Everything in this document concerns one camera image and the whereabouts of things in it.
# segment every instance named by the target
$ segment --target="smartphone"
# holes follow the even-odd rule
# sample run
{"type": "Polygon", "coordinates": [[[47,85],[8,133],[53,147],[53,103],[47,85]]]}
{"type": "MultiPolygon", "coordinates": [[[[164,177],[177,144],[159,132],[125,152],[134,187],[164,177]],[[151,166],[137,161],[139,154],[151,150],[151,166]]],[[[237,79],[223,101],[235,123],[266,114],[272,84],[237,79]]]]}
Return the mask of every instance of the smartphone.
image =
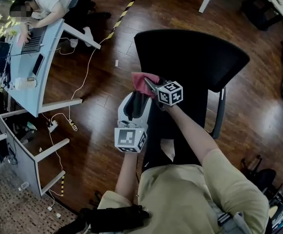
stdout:
{"type": "Polygon", "coordinates": [[[37,74],[38,74],[38,71],[39,71],[40,65],[41,65],[42,62],[43,62],[43,59],[44,59],[44,56],[43,56],[42,54],[40,54],[40,55],[38,56],[38,59],[37,59],[36,63],[35,63],[35,66],[34,66],[34,68],[33,68],[33,74],[34,74],[34,75],[37,75],[37,74]]]}

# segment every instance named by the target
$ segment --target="laptop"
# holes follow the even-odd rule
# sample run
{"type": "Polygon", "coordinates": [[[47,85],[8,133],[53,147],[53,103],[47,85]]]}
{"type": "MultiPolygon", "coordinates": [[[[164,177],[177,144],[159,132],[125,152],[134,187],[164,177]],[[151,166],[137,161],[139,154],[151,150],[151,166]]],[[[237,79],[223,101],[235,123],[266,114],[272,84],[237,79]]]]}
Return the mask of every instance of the laptop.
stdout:
{"type": "Polygon", "coordinates": [[[0,73],[3,73],[11,51],[11,44],[0,41],[0,73]]]}
{"type": "Polygon", "coordinates": [[[39,52],[40,51],[40,45],[43,42],[43,38],[46,32],[46,28],[35,28],[31,29],[30,32],[30,37],[31,39],[27,44],[24,44],[22,47],[21,54],[29,54],[29,53],[34,53],[34,52],[39,52]]]}

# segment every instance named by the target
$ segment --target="carpet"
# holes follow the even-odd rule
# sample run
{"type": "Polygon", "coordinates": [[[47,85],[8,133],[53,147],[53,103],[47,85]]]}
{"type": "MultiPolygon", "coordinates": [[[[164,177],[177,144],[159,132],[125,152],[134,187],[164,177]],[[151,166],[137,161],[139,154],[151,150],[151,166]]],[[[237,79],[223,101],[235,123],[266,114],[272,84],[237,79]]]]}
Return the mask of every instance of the carpet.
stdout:
{"type": "Polygon", "coordinates": [[[52,234],[76,219],[56,202],[50,212],[47,207],[53,199],[48,195],[37,199],[29,188],[20,192],[22,181],[9,166],[7,162],[0,164],[0,234],[52,234]]]}

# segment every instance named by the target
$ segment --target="power strip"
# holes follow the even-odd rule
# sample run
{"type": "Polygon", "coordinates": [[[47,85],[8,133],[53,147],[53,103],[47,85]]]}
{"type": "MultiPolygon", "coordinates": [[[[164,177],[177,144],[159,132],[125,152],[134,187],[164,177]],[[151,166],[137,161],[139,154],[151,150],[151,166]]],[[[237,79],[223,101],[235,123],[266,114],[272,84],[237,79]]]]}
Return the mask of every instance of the power strip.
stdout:
{"type": "Polygon", "coordinates": [[[58,122],[56,122],[55,120],[53,120],[50,123],[50,126],[48,127],[48,130],[50,133],[52,133],[54,131],[54,129],[56,129],[56,127],[58,126],[58,122]]]}

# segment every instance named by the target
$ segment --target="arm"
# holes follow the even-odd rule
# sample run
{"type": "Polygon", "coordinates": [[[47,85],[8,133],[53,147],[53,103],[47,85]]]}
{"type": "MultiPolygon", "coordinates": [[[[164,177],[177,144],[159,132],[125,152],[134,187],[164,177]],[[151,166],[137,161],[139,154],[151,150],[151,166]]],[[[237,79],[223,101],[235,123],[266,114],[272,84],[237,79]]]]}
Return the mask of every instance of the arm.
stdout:
{"type": "Polygon", "coordinates": [[[58,1],[52,8],[51,13],[44,19],[38,21],[36,28],[41,28],[56,22],[57,20],[63,18],[65,15],[65,10],[60,1],[58,1]]]}
{"type": "Polygon", "coordinates": [[[186,115],[177,105],[167,107],[166,111],[176,122],[201,164],[205,156],[210,151],[218,149],[213,138],[201,126],[195,123],[193,119],[186,115]]]}
{"type": "Polygon", "coordinates": [[[136,183],[137,154],[126,153],[121,172],[117,180],[115,192],[133,203],[136,183]]]}

